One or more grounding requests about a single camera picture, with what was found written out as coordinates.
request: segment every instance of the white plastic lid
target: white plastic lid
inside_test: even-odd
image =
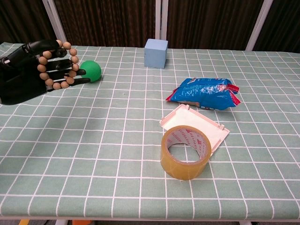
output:
[[[160,126],[166,130],[173,127],[186,125],[202,131],[210,141],[211,154],[219,147],[222,141],[229,134],[224,125],[217,124],[211,119],[203,116],[190,108],[189,105],[181,104],[171,113],[161,119]]]

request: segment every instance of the clear tape roll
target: clear tape roll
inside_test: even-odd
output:
[[[192,163],[174,158],[169,148],[177,143],[185,143],[194,148],[199,160]],[[160,163],[170,176],[179,180],[191,180],[202,173],[211,155],[211,145],[204,133],[190,126],[176,126],[169,129],[161,141]]]

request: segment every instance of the white grid line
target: white grid line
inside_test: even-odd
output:
[[[181,145],[173,145],[172,147],[183,147]],[[73,159],[73,157],[43,157],[43,156],[7,156],[7,158],[44,158],[44,159]],[[92,160],[92,161],[118,161],[116,158],[80,158],[80,157],[74,157],[74,159],[77,160]],[[147,162],[160,162],[160,160],[155,160],[155,159],[120,159],[120,161],[133,161],[133,162],[142,162],[142,161],[147,161]],[[185,160],[184,162],[187,163],[192,163],[194,162],[193,160]],[[271,161],[266,161],[266,162],[261,162],[261,161],[210,161],[212,164],[214,163],[219,163],[219,164],[225,164],[225,163],[241,163],[241,164],[251,164],[251,163],[256,163],[256,164],[299,164],[298,162],[271,162]]]
[[[5,127],[5,128],[17,128],[17,129],[22,129],[22,127]],[[69,131],[83,131],[83,129],[63,129],[63,128],[52,128],[52,127],[46,127],[45,129],[43,128],[33,128],[33,127],[26,127],[25,129],[28,130],[69,130]],[[98,129],[86,129],[86,131],[104,131],[104,130],[98,130]],[[119,130],[105,130],[105,131],[110,131],[110,132],[121,132]],[[125,132],[129,132],[129,133],[143,133],[143,131],[141,130],[128,130]],[[162,131],[145,131],[146,133],[162,133]],[[231,133],[232,135],[240,135],[240,134],[244,134],[244,135],[260,135],[259,133]],[[267,133],[263,133],[263,135],[272,135],[272,136],[299,136],[298,134],[267,134]],[[22,142],[23,140],[14,140],[12,142]]]
[[[146,70],[146,87],[145,87],[145,99],[147,99],[147,81],[148,70]],[[140,174],[140,193],[139,193],[139,218],[141,218],[141,197],[142,197],[142,181],[143,181],[143,160],[144,160],[144,144],[145,144],[145,117],[146,117],[146,100],[144,103],[144,119],[142,125],[142,156],[141,156],[141,174]]]
[[[218,122],[218,124],[220,124],[219,119],[218,119],[218,115],[217,115],[217,112],[216,112],[216,111],[215,111],[215,114],[216,114],[217,122]],[[225,147],[226,147],[226,151],[227,151],[229,160],[231,161],[231,166],[232,166],[232,169],[233,169],[233,172],[234,172],[234,176],[235,176],[235,178],[237,179],[237,183],[238,183],[238,186],[239,186],[239,189],[240,189],[240,193],[241,193],[241,195],[242,195],[242,198],[244,199],[244,204],[245,204],[245,207],[246,207],[246,215],[245,215],[245,219],[247,219],[247,218],[248,218],[248,205],[247,205],[247,202],[246,202],[246,200],[245,200],[245,197],[244,197],[244,193],[243,193],[243,191],[242,191],[242,188],[241,188],[241,186],[240,186],[240,182],[239,182],[239,180],[238,180],[238,176],[237,176],[237,173],[236,173],[236,171],[235,171],[234,165],[233,165],[233,163],[232,163],[231,156],[230,156],[229,150],[228,150],[228,148],[227,148],[226,140],[224,140],[224,144],[225,144]]]
[[[54,113],[54,111],[55,111],[55,108],[53,109],[51,115],[49,116],[47,122],[45,123],[45,126],[44,126],[43,131],[45,130],[45,127],[46,127],[47,124],[49,123],[49,121],[50,121],[50,119],[51,119],[51,116],[53,115],[53,113]],[[33,152],[33,150],[34,150],[36,144],[37,144],[37,141],[34,143],[34,146],[32,147],[32,151],[31,151],[31,153],[29,154],[28,158],[30,158],[30,155],[32,154],[32,152]],[[38,183],[38,185],[37,185],[36,190],[34,191],[34,194],[33,194],[32,198],[31,198],[31,200],[30,200],[30,202],[29,202],[29,204],[28,204],[28,207],[27,207],[27,213],[28,213],[29,216],[30,216],[30,206],[31,206],[31,204],[32,204],[33,197],[34,197],[34,195],[35,195],[35,194],[37,193],[37,191],[38,191],[38,188],[39,188],[39,186],[40,186],[40,184],[41,184],[41,182],[42,182],[43,176],[45,175],[45,172],[46,172],[46,170],[48,169],[48,166],[49,166],[49,164],[50,164],[51,158],[52,158],[52,156],[54,155],[54,153],[55,153],[55,150],[53,151],[53,153],[52,153],[51,156],[49,157],[49,160],[48,160],[48,162],[47,162],[47,166],[46,166],[46,168],[45,168],[45,170],[44,170],[44,172],[43,172],[43,174],[42,174],[42,177],[41,177],[40,180],[39,180],[39,183]]]
[[[121,159],[122,148],[123,148],[122,144],[123,144],[123,141],[124,141],[124,134],[125,134],[125,126],[126,126],[127,113],[128,113],[128,106],[129,106],[129,97],[130,97],[130,90],[131,90],[131,84],[132,84],[132,77],[133,76],[131,76],[131,82],[130,82],[130,87],[129,87],[129,94],[128,94],[128,99],[127,99],[127,109],[126,109],[126,112],[125,112],[125,119],[124,119],[124,126],[123,126],[122,140],[121,140],[121,148],[120,148],[120,152],[119,152],[119,160],[118,160],[118,166],[117,166],[117,176],[119,174],[119,169],[120,169],[120,159]],[[115,195],[116,195],[117,183],[118,183],[118,178],[116,178],[115,184],[114,184],[114,188],[113,188],[112,209],[111,209],[111,217],[112,218],[113,218],[113,204],[114,204],[114,198],[115,198]]]
[[[76,103],[77,103],[77,101],[78,101],[78,99],[79,99],[79,96],[80,96],[80,93],[81,93],[81,92],[82,92],[82,89],[80,89],[80,91],[79,91],[79,94],[78,94],[78,96],[77,96],[77,98],[76,98],[76,101],[75,101],[75,103],[74,103],[74,107],[72,108],[72,111],[71,111],[71,113],[70,113],[70,116],[71,116],[71,114],[73,113],[73,111],[74,111],[74,109],[75,109],[75,105],[76,105]],[[84,128],[86,127],[86,125],[87,125],[87,123],[88,123],[88,118],[86,119]],[[66,122],[66,124],[65,124],[65,127],[67,126],[69,120],[70,120],[70,117],[68,117],[67,122]],[[61,133],[59,140],[63,137],[63,133],[64,133],[64,132]],[[70,172],[71,172],[71,170],[72,170],[73,163],[74,163],[74,157],[76,156],[77,151],[78,151],[78,149],[79,149],[79,146],[80,146],[80,143],[81,143],[83,134],[84,134],[84,129],[83,129],[83,131],[82,131],[82,133],[81,133],[81,137],[80,137],[80,140],[79,140],[79,144],[77,145],[76,150],[75,150],[75,153],[74,153],[74,155],[73,155],[72,162],[71,162],[69,171],[68,171],[68,173],[67,173],[68,176],[70,175]],[[64,191],[64,189],[65,189],[65,187],[66,187],[67,181],[68,181],[68,176],[67,176],[66,179],[65,179],[64,185],[63,185],[63,187],[62,187],[62,189],[61,189],[60,196],[59,196],[58,201],[57,201],[57,204],[56,204],[55,215],[56,215],[57,217],[58,217],[58,207],[59,207],[59,204],[60,204],[60,200],[61,200],[62,193],[63,193],[63,191]]]
[[[282,96],[285,96],[285,94],[269,94],[269,95],[282,95]],[[60,96],[47,96],[48,97],[51,97],[51,98],[61,98]],[[107,99],[107,97],[79,97],[79,98],[89,98],[89,99]],[[121,98],[121,97],[114,97],[113,99],[119,99],[119,100],[124,100],[125,98]],[[131,100],[141,100],[141,98],[130,98]],[[162,101],[164,102],[164,99],[159,99],[159,98],[147,98],[146,100],[157,100],[157,101]],[[259,102],[251,102],[251,101],[245,101],[244,103],[259,103]],[[261,103],[273,103],[275,104],[275,102],[264,102],[264,101],[261,101]],[[291,104],[291,102],[280,102],[280,104]]]
[[[32,197],[32,195],[14,195],[14,194],[0,194],[0,196],[13,196],[13,197]],[[36,197],[69,197],[69,198],[85,198],[85,195],[36,195]],[[109,198],[112,199],[111,196],[89,196],[89,198]],[[131,196],[116,196],[115,199],[139,199],[139,197],[131,197]],[[141,199],[159,199],[159,200],[192,200],[189,197],[141,197]],[[221,200],[244,200],[242,198],[220,198]],[[194,198],[194,200],[217,200],[217,198]],[[261,200],[261,201],[299,201],[300,199],[289,199],[289,198],[246,198],[246,200]]]
[[[179,63],[176,63],[176,65],[188,65],[188,66],[197,66],[198,64],[179,64]],[[202,64],[203,66],[210,66],[210,67],[239,67],[239,66],[215,66],[215,65],[212,65],[212,64]],[[104,68],[107,68],[107,69],[115,69],[115,68],[113,68],[113,67],[104,67]],[[285,67],[255,67],[255,68],[269,68],[269,69],[271,69],[271,68],[279,68],[279,69],[287,69],[287,68],[285,68]],[[124,70],[131,70],[131,68],[121,68],[121,69],[124,69]]]
[[[18,174],[18,173],[1,173],[1,176],[25,176],[25,177],[76,177],[76,178],[91,178],[90,175],[59,175],[59,174]],[[140,179],[140,177],[130,177],[130,176],[97,176],[94,175],[93,178],[122,178],[122,179]],[[177,180],[176,178],[173,177],[143,177],[143,179],[147,180],[147,179],[152,179],[152,180]],[[259,179],[259,178],[194,178],[193,180],[250,180],[250,181],[254,181],[254,180],[263,180],[263,181],[284,181],[283,179]],[[286,181],[300,181],[300,179],[285,179]]]
[[[8,140],[0,140],[1,142],[9,142],[12,143],[13,141]],[[79,144],[79,142],[42,142],[42,141],[15,141],[19,143],[61,143],[61,144]],[[81,145],[99,145],[99,143],[80,143]],[[102,145],[124,145],[124,146],[142,146],[141,144],[118,144],[118,143],[102,143]],[[145,144],[144,146],[160,146],[160,144]],[[227,146],[228,148],[246,148],[246,146]],[[299,149],[298,147],[266,147],[266,146],[247,146],[247,148],[254,148],[254,149]]]
[[[110,51],[110,53],[109,53],[107,62],[109,61],[109,57],[110,57],[111,53],[112,53],[112,51]],[[98,86],[98,89],[97,89],[97,92],[96,92],[96,95],[95,95],[95,96],[97,96],[97,94],[98,94],[98,92],[99,92],[99,88],[100,88],[100,85]],[[105,120],[105,126],[106,126],[106,122],[107,122],[108,113],[109,113],[109,109],[108,109],[107,116],[106,116],[106,120]],[[100,140],[100,144],[99,144],[99,147],[98,147],[98,152],[97,152],[96,158],[98,158],[99,153],[100,153],[100,147],[101,147],[101,143],[102,143],[103,136],[104,136],[105,126],[104,126],[104,128],[103,128],[103,132],[102,132],[102,135],[101,135],[101,140]],[[93,182],[93,177],[94,177],[94,173],[95,173],[95,169],[96,169],[97,162],[98,162],[98,161],[95,160],[94,167],[93,167],[93,172],[92,172],[91,179],[90,179],[90,183],[89,183],[89,187],[88,187],[88,191],[87,191],[87,193],[86,193],[86,198],[85,198],[85,200],[84,200],[84,207],[83,207],[83,216],[84,216],[84,217],[86,217],[86,204],[87,204],[87,200],[88,200],[88,195],[89,195],[89,193],[90,193],[90,187],[91,187],[91,184],[92,184],[92,182]]]
[[[148,75],[148,77],[160,77],[160,76],[156,76],[156,75]],[[239,78],[234,78],[235,81],[237,80],[245,80],[245,79],[239,79]],[[274,81],[274,79],[268,79],[268,80],[257,80],[257,79],[248,79],[248,80],[253,80],[253,81]],[[115,81],[102,81],[101,83],[115,83]],[[132,82],[134,84],[146,84],[145,82]],[[160,84],[159,82],[147,82],[147,84]],[[176,86],[176,83],[172,83],[172,82],[164,82],[164,84],[172,84],[174,86]],[[239,87],[247,87],[249,88],[250,86],[249,85],[239,85]],[[251,85],[251,87],[253,88],[275,88],[277,86],[266,86],[265,84],[261,85],[261,86],[255,86],[255,85]],[[287,89],[297,89],[297,87],[288,87],[288,86],[281,86],[281,88],[287,88]],[[76,87],[72,87],[72,90],[76,90],[76,89],[81,89],[81,88],[76,88]],[[82,88],[83,90],[97,90],[96,88]],[[104,90],[122,90],[122,91],[128,91],[127,89],[113,89],[113,88],[105,88],[103,87]],[[140,91],[140,92],[144,92],[145,90],[139,90],[139,89],[132,89],[133,91]],[[247,93],[247,92],[241,92],[241,94],[248,94],[248,95],[254,95],[254,93]],[[285,95],[289,95],[289,96],[299,96],[298,94],[295,95],[295,94],[269,94],[269,93],[258,93],[258,94],[263,94],[263,95],[274,95],[274,96],[285,96]],[[62,96],[51,96],[51,95],[48,95],[46,96],[47,98],[61,98]],[[63,96],[63,98],[75,98],[74,96]],[[94,97],[85,97],[85,96],[80,96],[80,98],[92,98],[94,99]],[[96,97],[96,99],[107,99],[107,97]],[[159,98],[148,98],[148,100],[160,100]],[[281,104],[290,104],[289,102],[280,102]],[[28,105],[28,106],[37,106],[37,105],[31,105],[31,104],[28,104],[28,103],[22,103],[22,105]],[[69,105],[59,105],[59,106],[63,106],[63,107],[70,107]]]
[[[161,99],[163,99],[163,77],[162,77],[162,69],[160,69],[160,88],[161,88]],[[164,104],[163,101],[161,101],[161,113],[162,118],[164,117]],[[166,171],[164,171],[165,175],[165,218],[168,219],[168,191],[167,191],[167,175]]]
[[[200,68],[202,68],[201,63],[200,63],[200,59],[198,57],[198,54],[197,54],[197,58],[198,58],[198,61],[199,61]],[[220,198],[219,198],[219,193],[218,193],[216,181],[215,181],[215,178],[214,178],[214,174],[213,174],[213,171],[212,171],[210,159],[208,160],[208,164],[209,164],[209,167],[210,167],[210,172],[211,172],[212,180],[214,182],[215,192],[216,192],[216,195],[217,195],[217,201],[218,201],[218,204],[219,204],[219,219],[220,219],[222,217],[222,207],[221,207],[221,201],[220,201]]]
[[[186,60],[186,64],[188,64],[186,51],[183,50],[183,52],[184,52],[184,57],[185,57],[185,60]],[[191,74],[189,72],[188,66],[187,66],[187,72],[188,72],[188,77],[191,78]],[[174,73],[175,73],[175,79],[176,79],[176,87],[178,87],[177,78],[176,78],[176,70],[174,70]],[[188,153],[187,153],[187,146],[185,144],[184,144],[184,150],[185,150],[186,162],[187,162],[188,161]],[[188,182],[189,182],[189,187],[191,189],[192,205],[193,205],[193,217],[192,217],[192,219],[194,219],[195,218],[195,202],[194,202],[193,188],[192,188],[191,180],[189,180]]]
[[[244,103],[255,103],[255,104],[259,104],[259,102],[244,102]],[[262,102],[262,103],[269,103],[269,104],[275,104],[274,102]],[[46,107],[54,107],[53,105],[41,105],[41,106],[46,106]],[[73,106],[57,106],[58,108],[62,107],[62,108],[73,108]],[[88,106],[76,106],[76,108],[92,108],[92,109],[109,109],[107,107],[88,107]],[[111,107],[111,109],[126,109],[125,107]],[[128,109],[143,109],[140,107],[129,107]],[[154,109],[154,110],[161,110],[159,108],[150,108],[150,107],[146,107],[146,109]],[[228,113],[229,111],[218,111],[219,113]],[[298,114],[298,112],[288,112],[288,111],[239,111],[239,110],[234,110],[235,113],[290,113],[290,114]],[[47,118],[48,116],[28,116],[28,115],[14,115],[16,117],[44,117]],[[68,116],[52,116],[53,118],[68,118]],[[75,117],[75,116],[71,116],[70,118],[72,119],[86,119],[87,117]],[[104,118],[97,118],[97,117],[90,117],[90,119],[104,119]],[[121,118],[109,118],[110,120],[118,120]],[[20,127],[9,127],[9,126],[3,126],[3,128],[20,128]]]

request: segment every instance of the snack bag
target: snack bag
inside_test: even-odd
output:
[[[187,78],[166,100],[224,110],[240,103],[235,96],[238,92],[239,87],[232,85],[228,79]]]

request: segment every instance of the dark curtain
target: dark curtain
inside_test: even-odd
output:
[[[170,48],[245,50],[263,0],[169,0]]]
[[[56,39],[41,0],[0,0],[0,43]]]
[[[300,53],[300,1],[274,0],[254,51]]]
[[[155,0],[55,0],[73,45],[144,47],[155,38]]]

